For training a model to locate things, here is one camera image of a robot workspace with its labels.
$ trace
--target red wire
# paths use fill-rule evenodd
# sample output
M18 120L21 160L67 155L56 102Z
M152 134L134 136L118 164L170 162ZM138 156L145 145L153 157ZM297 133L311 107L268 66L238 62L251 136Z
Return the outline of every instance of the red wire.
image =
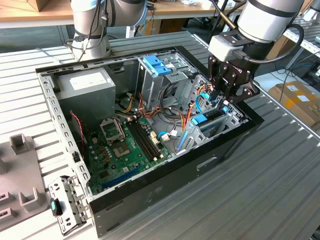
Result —
M76 121L78 122L79 127L80 127L81 142L82 142L82 158L84 158L85 157L85 141L84 141L84 132L82 130L81 122L80 122L79 118L73 112L70 112L70 114L72 116L74 116L74 118L76 119Z

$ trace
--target yellow wire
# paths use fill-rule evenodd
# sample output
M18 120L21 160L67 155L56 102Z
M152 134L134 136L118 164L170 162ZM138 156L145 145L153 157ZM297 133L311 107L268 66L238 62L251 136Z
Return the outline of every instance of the yellow wire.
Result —
M132 97L131 100L130 100L130 103L129 103L128 108L123 111L124 114L128 113L128 112L131 110L131 106L132 106L133 100L134 100L134 99L133 99L133 97Z

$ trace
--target aluminum extrusion table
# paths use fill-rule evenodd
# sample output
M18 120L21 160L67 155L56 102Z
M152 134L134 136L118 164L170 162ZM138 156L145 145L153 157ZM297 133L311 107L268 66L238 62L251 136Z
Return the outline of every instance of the aluminum extrusion table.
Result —
M182 45L207 64L207 45L188 32L112 40L116 53ZM0 141L32 136L45 188L68 174L63 147L35 68L74 61L63 46L0 54ZM265 122L234 155L106 234L106 240L306 240L320 225L320 138L267 95L248 104ZM88 221L62 237L51 210L0 239L95 239Z
M290 68L291 65L297 60L303 50L307 50L311 54L315 54L318 58L320 58L320 43L315 40L317 36L320 36L320 21L318 21L316 24L311 24L303 20L301 17L297 17L293 23L301 25L304 30L304 38L300 45L301 48L286 66L287 69ZM295 28L288 29L283 35L295 43L299 39L299 31Z

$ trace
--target motherboard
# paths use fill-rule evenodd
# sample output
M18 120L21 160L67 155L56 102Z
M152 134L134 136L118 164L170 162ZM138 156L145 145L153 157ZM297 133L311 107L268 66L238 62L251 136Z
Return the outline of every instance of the motherboard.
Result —
M171 158L145 117L132 122L110 122L85 135L84 160L94 195Z

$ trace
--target cardboard box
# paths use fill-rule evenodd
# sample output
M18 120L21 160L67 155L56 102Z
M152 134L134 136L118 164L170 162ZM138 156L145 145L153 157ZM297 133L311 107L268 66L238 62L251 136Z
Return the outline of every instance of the cardboard box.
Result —
M40 12L49 0L0 0L1 6Z
M320 129L320 98L299 81L277 84L269 94L314 131Z

